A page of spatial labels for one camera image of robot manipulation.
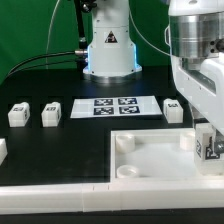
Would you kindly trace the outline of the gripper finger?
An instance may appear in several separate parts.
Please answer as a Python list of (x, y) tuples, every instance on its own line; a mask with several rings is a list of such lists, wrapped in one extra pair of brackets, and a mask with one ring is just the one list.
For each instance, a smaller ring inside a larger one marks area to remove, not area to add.
[(193, 105), (189, 105), (189, 108), (192, 116), (193, 127), (196, 127), (197, 124), (207, 122), (207, 119)]
[(212, 152), (216, 156), (224, 154), (224, 135), (218, 130), (214, 130), (212, 135)]

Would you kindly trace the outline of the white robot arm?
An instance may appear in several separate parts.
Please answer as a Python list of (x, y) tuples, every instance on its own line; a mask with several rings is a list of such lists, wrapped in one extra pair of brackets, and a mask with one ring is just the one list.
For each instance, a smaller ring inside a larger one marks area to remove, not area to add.
[[(224, 153), (224, 0), (169, 0), (164, 36), (177, 90), (212, 125), (206, 157)], [(118, 83), (140, 71), (129, 37), (128, 0), (81, 0), (93, 39), (84, 77)]]

